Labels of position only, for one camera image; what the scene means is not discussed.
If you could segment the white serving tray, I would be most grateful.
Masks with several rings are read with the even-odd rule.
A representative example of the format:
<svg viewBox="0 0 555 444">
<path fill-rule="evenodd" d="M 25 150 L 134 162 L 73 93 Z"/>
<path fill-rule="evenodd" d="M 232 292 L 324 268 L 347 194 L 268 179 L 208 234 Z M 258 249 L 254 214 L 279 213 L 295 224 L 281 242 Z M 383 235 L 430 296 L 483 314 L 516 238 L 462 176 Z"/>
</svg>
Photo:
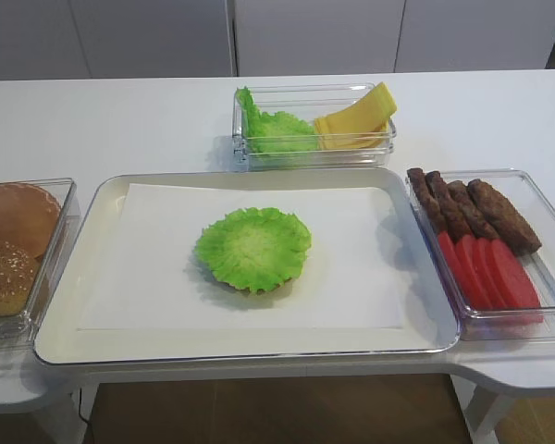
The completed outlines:
<svg viewBox="0 0 555 444">
<path fill-rule="evenodd" d="M 377 240 L 395 240 L 388 263 L 404 285 L 399 327 L 83 329 L 97 271 L 133 185 L 224 191 L 376 188 L 391 200 Z M 441 352 L 460 336 L 436 256 L 420 229 L 401 178 L 385 168 L 274 170 L 242 173 L 127 175 L 100 185 L 34 341 L 48 364 L 222 361 L 319 355 Z"/>
</svg>

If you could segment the brown meat patty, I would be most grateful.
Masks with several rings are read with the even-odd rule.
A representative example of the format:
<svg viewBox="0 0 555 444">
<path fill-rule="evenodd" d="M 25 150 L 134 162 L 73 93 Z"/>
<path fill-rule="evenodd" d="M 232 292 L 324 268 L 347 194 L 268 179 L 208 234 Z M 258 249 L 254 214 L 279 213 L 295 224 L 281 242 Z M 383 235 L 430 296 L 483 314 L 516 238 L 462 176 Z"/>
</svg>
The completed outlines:
<svg viewBox="0 0 555 444">
<path fill-rule="evenodd" d="M 425 174 L 426 183 L 438 201 L 440 211 L 444 216 L 450 238 L 458 242 L 465 235 L 473 235 L 462 210 L 453 200 L 445 180 L 438 171 L 430 171 Z"/>
<path fill-rule="evenodd" d="M 412 185 L 413 193 L 425 210 L 434 231 L 437 234 L 447 231 L 446 219 L 441 212 L 438 200 L 431 194 L 427 186 L 423 169 L 420 167 L 410 168 L 407 170 L 407 176 Z"/>
<path fill-rule="evenodd" d="M 477 238 L 485 238 L 492 241 L 500 237 L 499 233 L 487 222 L 483 213 L 475 205 L 463 182 L 459 180 L 450 182 L 448 190 L 451 198 L 462 211 L 468 226 Z"/>
<path fill-rule="evenodd" d="M 467 190 L 486 221 L 516 256 L 532 254 L 542 242 L 512 202 L 488 182 L 473 179 Z"/>
</svg>

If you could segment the leaning yellow cheese slice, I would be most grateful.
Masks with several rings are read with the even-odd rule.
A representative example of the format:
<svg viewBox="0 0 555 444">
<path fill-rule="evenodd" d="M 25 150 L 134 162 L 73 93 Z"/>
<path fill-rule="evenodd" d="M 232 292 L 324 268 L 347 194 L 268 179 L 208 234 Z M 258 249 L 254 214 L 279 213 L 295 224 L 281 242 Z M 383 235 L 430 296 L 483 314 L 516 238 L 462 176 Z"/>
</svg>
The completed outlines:
<svg viewBox="0 0 555 444">
<path fill-rule="evenodd" d="M 397 111 L 388 86 L 379 82 L 353 105 L 325 117 L 327 133 L 376 132 Z"/>
</svg>

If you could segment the clear lettuce and cheese container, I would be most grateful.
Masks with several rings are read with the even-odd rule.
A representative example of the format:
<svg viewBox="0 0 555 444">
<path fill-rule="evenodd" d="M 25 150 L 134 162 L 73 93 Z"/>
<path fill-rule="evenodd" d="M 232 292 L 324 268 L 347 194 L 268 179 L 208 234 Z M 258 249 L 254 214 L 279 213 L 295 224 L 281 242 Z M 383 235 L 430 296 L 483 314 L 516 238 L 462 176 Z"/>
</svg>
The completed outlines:
<svg viewBox="0 0 555 444">
<path fill-rule="evenodd" d="M 348 83 L 247 88 L 251 91 L 253 100 L 261 111 L 270 114 L 285 111 L 315 129 L 314 120 L 316 118 L 326 117 L 353 105 L 376 85 L 373 83 Z M 376 148 L 323 151 L 318 146 L 318 150 L 312 152 L 254 153 L 247 138 L 243 135 L 243 113 L 237 101 L 236 92 L 234 93 L 232 117 L 234 156 L 239 163 L 251 171 L 298 167 L 381 167 L 388 162 L 393 152 L 393 139 L 397 134 L 392 121 L 395 113 L 388 119 L 390 125 L 388 137 Z"/>
</svg>

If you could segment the clear patty and tomato container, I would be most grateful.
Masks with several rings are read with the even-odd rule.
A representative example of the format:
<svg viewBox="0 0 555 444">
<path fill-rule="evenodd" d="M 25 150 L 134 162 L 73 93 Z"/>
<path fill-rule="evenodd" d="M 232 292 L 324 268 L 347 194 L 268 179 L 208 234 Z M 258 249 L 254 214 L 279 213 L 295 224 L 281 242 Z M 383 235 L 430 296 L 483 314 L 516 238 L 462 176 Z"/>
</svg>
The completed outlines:
<svg viewBox="0 0 555 444">
<path fill-rule="evenodd" d="M 462 338 L 483 339 L 555 339 L 555 210 L 538 186 L 523 171 L 475 170 L 439 172 L 447 185 L 454 180 L 466 187 L 473 179 L 488 182 L 507 197 L 527 220 L 542 242 L 532 254 L 514 255 L 536 289 L 540 308 L 477 311 L 465 300 L 460 287 L 438 245 L 437 233 L 419 204 L 407 176 L 412 206 L 440 267 L 445 289 L 455 305 L 462 324 Z"/>
</svg>

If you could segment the green lettuce leaf on tray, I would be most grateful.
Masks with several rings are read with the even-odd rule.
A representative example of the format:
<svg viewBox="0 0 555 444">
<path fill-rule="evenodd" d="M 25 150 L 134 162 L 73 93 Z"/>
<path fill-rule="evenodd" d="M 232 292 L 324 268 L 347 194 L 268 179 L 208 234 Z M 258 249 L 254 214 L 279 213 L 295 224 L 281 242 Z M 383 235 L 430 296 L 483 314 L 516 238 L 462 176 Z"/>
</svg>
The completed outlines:
<svg viewBox="0 0 555 444">
<path fill-rule="evenodd" d="M 298 278 L 311 246 L 311 231 L 296 215 L 249 207 L 204 228 L 194 253 L 217 281 L 257 293 Z"/>
</svg>

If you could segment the flat brown bun bottom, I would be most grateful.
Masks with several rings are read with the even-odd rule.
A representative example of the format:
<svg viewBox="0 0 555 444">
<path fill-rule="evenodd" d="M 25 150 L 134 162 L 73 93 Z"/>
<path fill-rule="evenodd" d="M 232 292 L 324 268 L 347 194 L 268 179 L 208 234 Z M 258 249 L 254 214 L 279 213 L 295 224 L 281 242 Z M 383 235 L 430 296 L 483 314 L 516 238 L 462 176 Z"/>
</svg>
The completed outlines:
<svg viewBox="0 0 555 444">
<path fill-rule="evenodd" d="M 31 257 L 43 256 L 60 211 L 57 199 L 43 188 L 0 183 L 0 241 L 15 244 Z"/>
</svg>

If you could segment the sesame bun top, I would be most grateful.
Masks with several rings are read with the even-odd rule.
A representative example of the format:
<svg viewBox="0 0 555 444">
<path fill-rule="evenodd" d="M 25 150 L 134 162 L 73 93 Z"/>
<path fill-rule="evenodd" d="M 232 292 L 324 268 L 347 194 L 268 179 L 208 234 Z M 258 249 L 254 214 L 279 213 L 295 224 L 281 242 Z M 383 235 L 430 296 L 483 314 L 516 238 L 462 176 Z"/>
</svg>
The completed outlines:
<svg viewBox="0 0 555 444">
<path fill-rule="evenodd" d="M 26 251 L 0 240 L 0 317 L 23 310 L 39 267 L 39 262 Z"/>
</svg>

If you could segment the clear bun container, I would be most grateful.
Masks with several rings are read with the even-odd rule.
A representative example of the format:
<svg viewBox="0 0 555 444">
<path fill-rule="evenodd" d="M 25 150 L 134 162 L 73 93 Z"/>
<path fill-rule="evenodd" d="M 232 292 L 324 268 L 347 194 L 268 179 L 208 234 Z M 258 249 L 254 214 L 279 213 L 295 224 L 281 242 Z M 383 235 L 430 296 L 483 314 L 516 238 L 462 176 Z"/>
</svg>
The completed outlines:
<svg viewBox="0 0 555 444">
<path fill-rule="evenodd" d="M 41 324 L 44 310 L 69 258 L 81 222 L 76 183 L 73 179 L 12 182 L 28 183 L 43 188 L 57 199 L 61 211 L 44 255 L 35 258 L 40 267 L 26 306 L 19 314 L 0 317 L 0 349 L 22 348 L 32 342 Z"/>
</svg>

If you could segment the yellow cheese slice stack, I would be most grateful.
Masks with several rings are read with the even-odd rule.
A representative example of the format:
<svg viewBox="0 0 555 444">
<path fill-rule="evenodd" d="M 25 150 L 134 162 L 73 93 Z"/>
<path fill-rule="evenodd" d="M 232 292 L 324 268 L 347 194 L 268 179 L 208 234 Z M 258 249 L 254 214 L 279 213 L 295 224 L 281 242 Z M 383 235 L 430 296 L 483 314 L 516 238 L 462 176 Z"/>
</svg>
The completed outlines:
<svg viewBox="0 0 555 444">
<path fill-rule="evenodd" d="M 314 120 L 318 146 L 323 151 L 376 148 L 388 137 L 389 129 L 390 125 L 386 121 L 379 128 L 368 132 L 334 132 L 327 124 L 326 117 L 318 117 Z"/>
</svg>

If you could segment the green lettuce leaves in container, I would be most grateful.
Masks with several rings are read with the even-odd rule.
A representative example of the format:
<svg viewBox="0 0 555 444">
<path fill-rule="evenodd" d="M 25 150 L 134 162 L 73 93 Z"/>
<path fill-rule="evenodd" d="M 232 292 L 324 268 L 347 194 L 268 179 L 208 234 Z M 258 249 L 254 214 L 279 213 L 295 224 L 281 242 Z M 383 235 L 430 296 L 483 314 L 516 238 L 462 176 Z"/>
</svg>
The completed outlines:
<svg viewBox="0 0 555 444">
<path fill-rule="evenodd" d="M 236 98 L 243 113 L 242 131 L 257 154 L 312 152 L 318 150 L 314 128 L 285 111 L 261 111 L 247 88 L 238 89 Z"/>
</svg>

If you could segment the white paper sheet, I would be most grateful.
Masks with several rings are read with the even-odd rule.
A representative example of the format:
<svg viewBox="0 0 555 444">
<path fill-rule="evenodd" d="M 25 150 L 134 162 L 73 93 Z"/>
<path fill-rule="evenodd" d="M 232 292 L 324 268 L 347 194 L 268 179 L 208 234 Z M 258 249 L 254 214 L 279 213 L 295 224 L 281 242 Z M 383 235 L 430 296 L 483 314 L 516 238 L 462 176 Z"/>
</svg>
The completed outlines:
<svg viewBox="0 0 555 444">
<path fill-rule="evenodd" d="M 249 295 L 196 261 L 202 230 L 229 212 L 275 207 L 312 235 L 300 277 Z M 133 185 L 99 266 L 83 329 L 360 328 L 401 325 L 403 282 L 379 243 L 391 200 L 376 188 L 224 191 Z"/>
</svg>

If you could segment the red tomato slice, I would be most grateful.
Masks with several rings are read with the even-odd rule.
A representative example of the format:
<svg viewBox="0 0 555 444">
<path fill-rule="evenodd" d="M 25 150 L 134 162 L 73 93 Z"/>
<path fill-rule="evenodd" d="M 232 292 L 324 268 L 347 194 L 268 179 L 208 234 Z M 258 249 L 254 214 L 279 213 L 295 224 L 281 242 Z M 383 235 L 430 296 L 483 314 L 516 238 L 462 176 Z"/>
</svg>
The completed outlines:
<svg viewBox="0 0 555 444">
<path fill-rule="evenodd" d="M 486 238 L 475 240 L 473 247 L 475 272 L 487 293 L 491 308 L 493 310 L 507 310 L 508 304 L 504 301 L 491 270 L 490 247 L 493 242 L 493 240 L 488 240 Z"/>
<path fill-rule="evenodd" d="M 464 293 L 471 308 L 477 311 L 492 309 L 491 300 L 482 280 L 475 271 L 474 252 L 475 237 L 464 235 L 454 246 L 459 263 L 464 274 L 466 289 Z"/>
<path fill-rule="evenodd" d="M 492 240 L 486 248 L 492 279 L 509 309 L 537 309 L 540 301 L 531 279 L 519 260 L 502 240 Z"/>
<path fill-rule="evenodd" d="M 458 256 L 454 250 L 454 243 L 452 242 L 450 235 L 447 231 L 441 231 L 437 235 L 438 238 L 438 245 L 445 257 L 445 260 L 452 272 L 454 279 L 456 280 L 458 286 L 461 289 L 461 292 L 465 298 L 465 300 L 469 303 L 469 305 L 475 309 L 477 299 L 474 299 L 475 294 L 473 293 L 473 289 L 463 271 L 463 267 L 458 259 Z"/>
</svg>

